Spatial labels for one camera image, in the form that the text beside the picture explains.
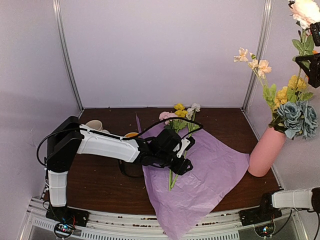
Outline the pink carnation flower stem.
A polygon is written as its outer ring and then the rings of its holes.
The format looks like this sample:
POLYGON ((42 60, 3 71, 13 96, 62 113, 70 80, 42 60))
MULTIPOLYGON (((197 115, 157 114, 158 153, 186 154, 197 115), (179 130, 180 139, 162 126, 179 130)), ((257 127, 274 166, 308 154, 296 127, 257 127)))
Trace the pink carnation flower stem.
MULTIPOLYGON (((173 112, 163 111, 159 115, 159 120, 164 120, 164 119, 173 118, 173 117, 178 117, 178 116, 173 112)), ((177 119, 170 119, 168 121, 165 121, 164 124, 166 127, 173 129, 176 133, 179 132, 177 119)), ((169 169, 169 180, 168 180, 169 191, 172 190, 172 183, 173 183, 173 172, 171 169, 169 169)))

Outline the peach poppy flower stem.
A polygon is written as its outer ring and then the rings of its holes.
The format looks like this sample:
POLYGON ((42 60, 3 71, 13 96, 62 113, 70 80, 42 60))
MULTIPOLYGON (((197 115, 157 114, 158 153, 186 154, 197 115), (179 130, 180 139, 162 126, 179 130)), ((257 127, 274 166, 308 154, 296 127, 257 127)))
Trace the peach poppy flower stem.
POLYGON ((252 70, 262 86, 262 96, 266 101, 269 108, 274 111, 276 109, 275 97, 277 86, 276 84, 270 85, 267 80, 267 74, 272 71, 269 66, 269 61, 266 59, 258 60, 254 53, 249 52, 248 49, 240 47, 238 55, 233 57, 235 63, 244 62, 252 70))

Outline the blue hydrangea flower stem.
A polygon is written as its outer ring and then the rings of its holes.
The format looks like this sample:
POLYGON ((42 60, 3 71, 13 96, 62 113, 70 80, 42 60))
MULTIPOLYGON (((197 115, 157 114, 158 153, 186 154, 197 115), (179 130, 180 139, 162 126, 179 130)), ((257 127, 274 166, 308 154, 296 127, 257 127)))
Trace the blue hydrangea flower stem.
POLYGON ((296 137, 312 139, 319 127, 318 114, 308 101, 288 101, 273 111, 268 126, 291 140, 296 137))

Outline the peach pink rose stem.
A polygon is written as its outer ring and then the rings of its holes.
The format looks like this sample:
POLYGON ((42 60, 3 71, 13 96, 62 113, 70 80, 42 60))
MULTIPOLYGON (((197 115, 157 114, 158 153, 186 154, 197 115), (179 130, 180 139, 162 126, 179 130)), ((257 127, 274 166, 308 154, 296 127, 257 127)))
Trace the peach pink rose stem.
POLYGON ((320 7, 314 0, 289 0, 288 6, 295 23, 301 28, 298 31, 299 39, 293 39, 292 43, 298 50, 298 56, 315 54, 310 25, 320 22, 320 7))

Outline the purple tissue paper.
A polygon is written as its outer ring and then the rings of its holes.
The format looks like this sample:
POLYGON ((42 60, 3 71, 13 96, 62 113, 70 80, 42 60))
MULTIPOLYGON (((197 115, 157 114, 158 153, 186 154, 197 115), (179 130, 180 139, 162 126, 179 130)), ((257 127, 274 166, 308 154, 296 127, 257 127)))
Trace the purple tissue paper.
POLYGON ((209 214, 249 167, 249 154, 232 149, 204 129, 192 136, 195 144, 186 157, 193 169, 179 176, 171 191, 167 168, 142 168, 157 221, 171 240, 181 239, 209 214))

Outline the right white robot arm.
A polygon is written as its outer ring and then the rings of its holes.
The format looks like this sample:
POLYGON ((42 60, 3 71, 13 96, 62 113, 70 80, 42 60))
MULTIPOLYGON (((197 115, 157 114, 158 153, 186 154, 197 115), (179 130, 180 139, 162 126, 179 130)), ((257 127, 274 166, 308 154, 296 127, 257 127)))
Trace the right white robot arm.
MULTIPOLYGON (((294 61, 304 71, 308 82, 305 86, 299 84, 296 78, 294 86, 289 86, 286 91, 286 102, 281 103, 273 111, 273 120, 270 127, 284 134, 287 138, 302 136, 304 139, 313 138, 316 135, 318 114, 309 104, 313 93, 306 92, 308 86, 318 88, 320 86, 320 54, 301 55, 294 57, 294 61)), ((268 220, 276 209, 292 208, 320 212, 320 188, 279 190, 267 193, 263 196, 262 206, 256 210, 259 220, 268 220)))

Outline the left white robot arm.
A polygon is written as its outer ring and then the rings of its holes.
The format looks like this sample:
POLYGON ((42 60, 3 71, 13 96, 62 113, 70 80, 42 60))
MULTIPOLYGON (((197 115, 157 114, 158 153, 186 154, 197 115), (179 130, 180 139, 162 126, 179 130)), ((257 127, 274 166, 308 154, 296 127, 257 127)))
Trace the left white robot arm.
POLYGON ((147 138, 119 136, 80 124, 75 116, 70 116, 47 138, 45 166, 51 211, 61 222, 72 218, 71 209, 66 207, 67 175, 76 155, 97 155, 142 166, 169 168, 182 176, 193 169, 183 153, 194 143, 192 137, 180 137, 167 128, 147 138))

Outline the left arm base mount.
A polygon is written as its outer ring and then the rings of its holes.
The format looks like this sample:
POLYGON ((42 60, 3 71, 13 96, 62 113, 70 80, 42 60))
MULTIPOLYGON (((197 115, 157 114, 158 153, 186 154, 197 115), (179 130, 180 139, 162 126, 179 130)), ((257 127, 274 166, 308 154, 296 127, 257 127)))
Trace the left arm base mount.
POLYGON ((85 210, 68 208, 66 212, 48 210, 45 217, 56 221, 53 233, 58 238, 68 238, 77 231, 77 227, 86 227, 90 213, 85 210))

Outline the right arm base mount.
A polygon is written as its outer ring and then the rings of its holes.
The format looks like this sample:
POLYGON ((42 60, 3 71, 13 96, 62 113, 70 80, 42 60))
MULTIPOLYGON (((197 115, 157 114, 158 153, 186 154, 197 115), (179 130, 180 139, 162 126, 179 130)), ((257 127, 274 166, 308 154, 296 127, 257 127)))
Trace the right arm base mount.
POLYGON ((275 219, 282 217, 279 209, 263 211, 259 207, 241 210, 238 214, 242 226, 253 225, 255 233, 262 238, 271 237, 276 232, 275 219))

